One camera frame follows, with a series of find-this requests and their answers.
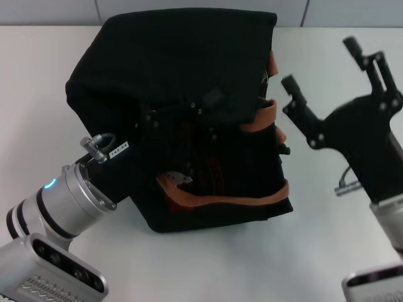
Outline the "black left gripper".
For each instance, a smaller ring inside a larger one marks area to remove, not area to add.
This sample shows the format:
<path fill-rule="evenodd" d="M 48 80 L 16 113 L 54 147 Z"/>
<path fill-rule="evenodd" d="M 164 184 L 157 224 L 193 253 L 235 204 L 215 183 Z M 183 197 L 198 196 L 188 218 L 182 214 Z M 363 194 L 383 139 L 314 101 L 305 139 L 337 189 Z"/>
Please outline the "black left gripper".
<path fill-rule="evenodd" d="M 115 201 L 158 190 L 158 177 L 181 186 L 195 176 L 220 176 L 217 127 L 204 123 L 220 123 L 223 110 L 217 87 L 160 87 L 144 98 L 144 109 L 87 114 L 81 120 L 91 135 L 116 137 L 101 144 L 108 159 L 90 176 Z"/>

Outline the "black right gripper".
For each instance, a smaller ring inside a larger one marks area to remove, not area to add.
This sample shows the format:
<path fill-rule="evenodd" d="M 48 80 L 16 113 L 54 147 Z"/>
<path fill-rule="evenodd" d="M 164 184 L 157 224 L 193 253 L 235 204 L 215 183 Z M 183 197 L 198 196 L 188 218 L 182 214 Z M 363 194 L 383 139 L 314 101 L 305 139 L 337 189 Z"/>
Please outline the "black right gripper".
<path fill-rule="evenodd" d="M 367 74 L 371 96 L 338 107 L 322 121 L 309 108 L 294 77 L 288 75 L 281 84 L 292 99 L 282 111 L 305 136 L 310 148 L 341 152 L 371 202 L 377 204 L 402 194 L 402 147 L 390 129 L 391 117 L 402 109 L 402 94 L 384 51 L 365 55 L 354 36 L 344 38 L 343 44 Z"/>

